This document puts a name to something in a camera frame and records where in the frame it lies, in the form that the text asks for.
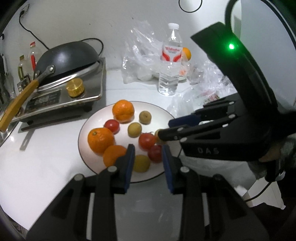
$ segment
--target water bottle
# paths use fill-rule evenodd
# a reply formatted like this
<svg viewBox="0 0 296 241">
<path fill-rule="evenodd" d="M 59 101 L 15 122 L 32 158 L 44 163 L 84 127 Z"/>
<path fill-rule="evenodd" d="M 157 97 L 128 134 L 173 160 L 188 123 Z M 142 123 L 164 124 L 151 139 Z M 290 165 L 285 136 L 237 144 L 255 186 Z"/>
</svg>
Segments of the water bottle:
<svg viewBox="0 0 296 241">
<path fill-rule="evenodd" d="M 163 43 L 158 92 L 169 96 L 176 93 L 181 70 L 182 40 L 179 25 L 169 23 L 170 37 Z"/>
</svg>

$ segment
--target bottle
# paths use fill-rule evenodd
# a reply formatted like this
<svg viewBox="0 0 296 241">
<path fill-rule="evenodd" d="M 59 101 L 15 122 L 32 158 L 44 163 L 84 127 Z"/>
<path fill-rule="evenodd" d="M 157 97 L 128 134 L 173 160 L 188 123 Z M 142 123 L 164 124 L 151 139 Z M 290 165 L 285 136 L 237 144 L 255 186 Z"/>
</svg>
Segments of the bottle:
<svg viewBox="0 0 296 241">
<path fill-rule="evenodd" d="M 28 84 L 30 84 L 30 78 L 29 78 L 29 72 L 30 72 L 30 66 L 25 60 L 25 56 L 20 56 L 20 63 L 17 66 L 17 72 L 20 78 L 20 82 L 17 83 L 17 88 L 19 90 L 19 93 L 21 93 Z"/>
<path fill-rule="evenodd" d="M 24 55 L 20 56 L 20 63 L 17 66 L 17 72 L 21 81 L 29 77 L 30 66 L 27 60 L 25 60 Z"/>
<path fill-rule="evenodd" d="M 28 58 L 27 58 L 27 60 L 30 61 L 31 68 L 32 68 L 32 71 L 29 73 L 30 77 L 33 76 L 36 64 L 37 64 L 38 60 L 41 58 L 41 56 L 42 56 L 42 52 L 38 47 L 36 47 L 35 42 L 31 43 L 30 44 L 30 52 L 29 52 Z"/>
<path fill-rule="evenodd" d="M 158 92 L 169 96 L 176 93 L 181 70 L 182 40 L 179 25 L 169 23 L 170 37 L 163 43 Z"/>
</svg>

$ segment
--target yellow fruit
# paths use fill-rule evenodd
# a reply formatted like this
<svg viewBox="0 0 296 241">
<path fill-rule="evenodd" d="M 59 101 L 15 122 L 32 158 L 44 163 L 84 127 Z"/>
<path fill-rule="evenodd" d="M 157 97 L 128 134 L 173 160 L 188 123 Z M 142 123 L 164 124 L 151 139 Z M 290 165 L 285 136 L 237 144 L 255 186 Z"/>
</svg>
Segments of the yellow fruit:
<svg viewBox="0 0 296 241">
<path fill-rule="evenodd" d="M 164 145 L 166 142 L 163 141 L 163 140 L 161 140 L 161 139 L 159 139 L 159 137 L 158 137 L 158 132 L 159 132 L 160 130 L 162 130 L 162 129 L 158 129 L 158 130 L 155 132 L 154 136 L 155 136 L 155 138 L 156 138 L 156 143 L 157 143 L 157 144 Z"/>
<path fill-rule="evenodd" d="M 145 155 L 136 155 L 133 170 L 135 172 L 147 172 L 150 167 L 150 159 Z"/>
<path fill-rule="evenodd" d="M 183 54 L 184 57 L 186 57 L 186 58 L 182 59 L 183 61 L 186 61 L 186 59 L 189 61 L 191 59 L 191 52 L 190 52 L 190 50 L 188 48 L 184 47 L 183 51 L 182 51 L 182 54 Z"/>
<path fill-rule="evenodd" d="M 152 116 L 151 116 L 150 112 L 146 111 L 146 110 L 142 111 L 139 115 L 140 123 L 142 123 L 144 125 L 150 124 L 151 118 L 152 118 Z"/>
<path fill-rule="evenodd" d="M 138 122 L 134 122 L 128 126 L 128 136 L 135 138 L 138 137 L 142 132 L 142 126 Z"/>
</svg>

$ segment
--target metal stove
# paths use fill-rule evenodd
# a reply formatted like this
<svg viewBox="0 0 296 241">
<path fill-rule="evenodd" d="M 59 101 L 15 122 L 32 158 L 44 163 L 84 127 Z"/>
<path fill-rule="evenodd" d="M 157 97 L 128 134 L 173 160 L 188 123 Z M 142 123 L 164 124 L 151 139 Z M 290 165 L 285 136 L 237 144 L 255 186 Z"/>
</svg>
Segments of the metal stove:
<svg viewBox="0 0 296 241">
<path fill-rule="evenodd" d="M 81 78 L 84 92 L 78 97 L 69 96 L 66 85 L 73 78 Z M 51 83 L 40 86 L 22 105 L 12 122 L 27 122 L 32 127 L 64 121 L 82 116 L 92 110 L 94 101 L 103 94 L 103 82 L 106 81 L 105 58 L 77 72 L 71 73 Z"/>
</svg>

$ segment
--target green led light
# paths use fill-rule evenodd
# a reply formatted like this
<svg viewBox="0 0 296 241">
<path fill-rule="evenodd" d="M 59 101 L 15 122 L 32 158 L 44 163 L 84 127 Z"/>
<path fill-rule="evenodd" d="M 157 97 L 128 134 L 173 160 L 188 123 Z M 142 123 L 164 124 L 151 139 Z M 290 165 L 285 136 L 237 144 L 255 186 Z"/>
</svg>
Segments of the green led light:
<svg viewBox="0 0 296 241">
<path fill-rule="evenodd" d="M 234 49 L 234 44 L 229 44 L 228 46 L 230 49 Z"/>
</svg>

